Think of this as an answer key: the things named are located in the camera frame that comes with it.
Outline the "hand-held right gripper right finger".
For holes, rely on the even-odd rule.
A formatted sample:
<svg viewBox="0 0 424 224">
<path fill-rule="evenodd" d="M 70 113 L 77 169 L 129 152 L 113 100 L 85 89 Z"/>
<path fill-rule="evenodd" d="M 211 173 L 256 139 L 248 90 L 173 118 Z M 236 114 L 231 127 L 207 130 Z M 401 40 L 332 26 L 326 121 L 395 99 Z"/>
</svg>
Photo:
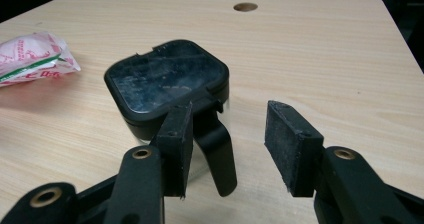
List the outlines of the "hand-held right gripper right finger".
<svg viewBox="0 0 424 224">
<path fill-rule="evenodd" d="M 312 197 L 324 137 L 292 106 L 267 103 L 265 143 L 293 197 Z"/>
</svg>

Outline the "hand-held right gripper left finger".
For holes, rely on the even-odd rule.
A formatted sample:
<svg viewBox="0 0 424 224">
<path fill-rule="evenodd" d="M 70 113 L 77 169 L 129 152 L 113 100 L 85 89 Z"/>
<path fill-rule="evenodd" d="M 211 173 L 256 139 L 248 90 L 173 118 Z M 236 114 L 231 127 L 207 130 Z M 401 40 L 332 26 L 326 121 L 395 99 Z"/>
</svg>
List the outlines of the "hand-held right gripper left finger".
<svg viewBox="0 0 424 224">
<path fill-rule="evenodd" d="M 191 103 L 170 109 L 152 145 L 159 149 L 162 159 L 164 195 L 184 198 L 193 153 Z"/>
</svg>

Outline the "glass jar with black lid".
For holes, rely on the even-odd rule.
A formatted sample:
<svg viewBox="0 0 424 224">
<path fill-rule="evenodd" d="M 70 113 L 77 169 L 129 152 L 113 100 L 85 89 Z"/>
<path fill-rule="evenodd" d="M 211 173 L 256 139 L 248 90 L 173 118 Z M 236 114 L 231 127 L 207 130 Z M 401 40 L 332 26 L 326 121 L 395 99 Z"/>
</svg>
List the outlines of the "glass jar with black lid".
<svg viewBox="0 0 424 224">
<path fill-rule="evenodd" d="M 237 186 L 232 142 L 219 115 L 228 108 L 229 69 L 188 40 L 174 40 L 144 55 L 113 64 L 105 83 L 132 134 L 153 139 L 171 108 L 191 104 L 193 139 L 202 151 L 218 193 Z"/>
</svg>

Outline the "white and red seasoning packet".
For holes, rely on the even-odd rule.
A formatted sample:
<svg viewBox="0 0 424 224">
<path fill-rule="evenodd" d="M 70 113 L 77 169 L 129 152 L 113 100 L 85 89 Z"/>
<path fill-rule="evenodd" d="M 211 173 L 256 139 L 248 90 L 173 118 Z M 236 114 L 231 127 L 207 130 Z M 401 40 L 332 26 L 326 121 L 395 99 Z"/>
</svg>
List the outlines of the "white and red seasoning packet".
<svg viewBox="0 0 424 224">
<path fill-rule="evenodd" d="M 49 32 L 0 44 L 0 87 L 80 71 L 67 43 Z"/>
</svg>

